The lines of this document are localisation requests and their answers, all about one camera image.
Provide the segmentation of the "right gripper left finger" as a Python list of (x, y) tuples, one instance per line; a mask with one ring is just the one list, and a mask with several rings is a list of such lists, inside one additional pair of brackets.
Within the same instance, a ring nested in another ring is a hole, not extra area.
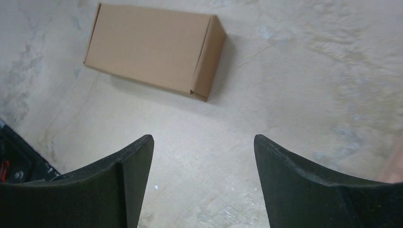
[(125, 148), (46, 181), (0, 185), (3, 228), (135, 228), (153, 158), (146, 134)]

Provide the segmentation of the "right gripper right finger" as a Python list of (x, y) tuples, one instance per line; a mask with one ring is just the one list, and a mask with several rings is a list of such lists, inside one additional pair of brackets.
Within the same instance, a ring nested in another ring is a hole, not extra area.
[(254, 153), (272, 228), (400, 228), (403, 185), (340, 173), (262, 134)]

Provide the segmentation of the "brown cardboard box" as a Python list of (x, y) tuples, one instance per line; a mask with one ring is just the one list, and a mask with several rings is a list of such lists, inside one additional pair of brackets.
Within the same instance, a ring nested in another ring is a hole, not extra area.
[(207, 101), (226, 37), (216, 15), (99, 3), (83, 63)]

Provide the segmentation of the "orange plastic file organizer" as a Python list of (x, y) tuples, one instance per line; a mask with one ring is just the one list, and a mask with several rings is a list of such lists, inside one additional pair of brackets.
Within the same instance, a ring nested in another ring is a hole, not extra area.
[(403, 181), (403, 136), (397, 141), (385, 166), (378, 175), (377, 180), (385, 183)]

